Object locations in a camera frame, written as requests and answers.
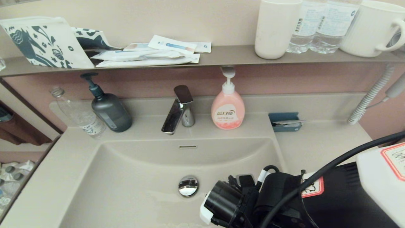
pink soap bottle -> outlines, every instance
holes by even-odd
[[[241,96],[235,91],[235,85],[230,81],[235,76],[235,68],[221,67],[222,73],[227,77],[222,85],[222,92],[212,103],[211,116],[214,124],[223,130],[232,130],[242,124],[245,117],[245,104]]]

red label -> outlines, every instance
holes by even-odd
[[[304,174],[303,175],[303,182],[306,181],[313,174],[314,174],[314,172]],[[304,191],[302,191],[301,195],[302,195],[302,198],[311,197],[311,196],[318,196],[318,195],[322,195],[322,193],[324,191],[325,191],[324,177],[322,176],[317,181],[315,181],[310,186],[308,186]]]
[[[381,155],[397,178],[405,181],[405,142],[383,149]]]

gray shelf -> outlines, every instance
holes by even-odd
[[[286,53],[283,57],[277,60],[266,60],[258,57],[254,51],[253,45],[240,46],[213,46],[212,53],[201,54],[200,63],[198,64],[183,64],[171,66],[153,66],[153,67],[125,67],[125,68],[94,68],[94,69],[65,69],[55,67],[41,67],[30,64],[25,57],[15,57],[5,59],[7,67],[0,71],[0,77],[12,77],[21,75],[35,75],[44,73],[57,72],[89,72],[103,71],[108,69],[131,69],[131,68],[186,68],[186,67],[209,67],[221,65],[266,65],[266,64],[292,64],[292,63],[345,63],[345,62],[369,62],[369,63],[384,63],[405,62],[403,56],[395,53],[384,52],[375,58],[362,58],[352,56],[338,50],[334,54],[318,54],[312,51],[307,51],[303,54]]]

sink overflow hole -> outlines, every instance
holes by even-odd
[[[197,149],[197,146],[179,146],[179,149]]]

faucet handle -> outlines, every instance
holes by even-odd
[[[188,104],[193,102],[193,97],[191,96],[190,90],[185,85],[176,86],[174,88],[177,99],[182,104]]]

